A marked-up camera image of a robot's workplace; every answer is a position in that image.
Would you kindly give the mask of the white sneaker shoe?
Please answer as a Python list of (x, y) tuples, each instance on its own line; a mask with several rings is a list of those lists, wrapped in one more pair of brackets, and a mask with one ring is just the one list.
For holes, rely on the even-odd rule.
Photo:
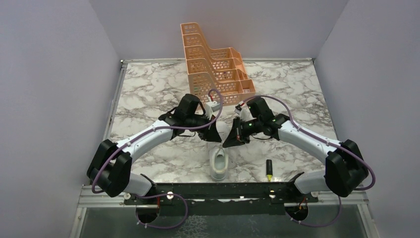
[(207, 149), (209, 152), (210, 176), (214, 181), (222, 181), (227, 175), (229, 155), (227, 149), (222, 147), (223, 142), (229, 135), (230, 127), (223, 121), (216, 123), (216, 129), (221, 138), (221, 142), (209, 142)]

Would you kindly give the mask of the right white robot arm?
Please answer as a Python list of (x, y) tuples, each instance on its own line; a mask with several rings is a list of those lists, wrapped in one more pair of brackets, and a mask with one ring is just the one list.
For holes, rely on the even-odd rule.
[(263, 120), (261, 116), (249, 121), (236, 117), (222, 146), (229, 148), (248, 144), (250, 136), (258, 133), (290, 143), (324, 164), (323, 171), (303, 173), (289, 181), (286, 196), (293, 202), (299, 201), (305, 194), (320, 191), (331, 191), (340, 197), (347, 197), (369, 175), (362, 159), (355, 159), (355, 156), (361, 156), (355, 142), (328, 141), (321, 137), (315, 139), (305, 134), (302, 129), (297, 129), (284, 114), (267, 120)]

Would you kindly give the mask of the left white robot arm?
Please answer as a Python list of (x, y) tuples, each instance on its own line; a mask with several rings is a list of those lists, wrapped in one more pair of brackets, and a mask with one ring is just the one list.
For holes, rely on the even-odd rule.
[(104, 192), (109, 197), (125, 192), (137, 195), (143, 203), (151, 203), (156, 196), (154, 182), (145, 175), (132, 173), (134, 162), (187, 130), (197, 133), (203, 141), (221, 142), (216, 129), (221, 110), (221, 102), (211, 99), (202, 103), (197, 96), (186, 94), (178, 106), (160, 115), (145, 130), (118, 142), (102, 141), (87, 170), (92, 192)]

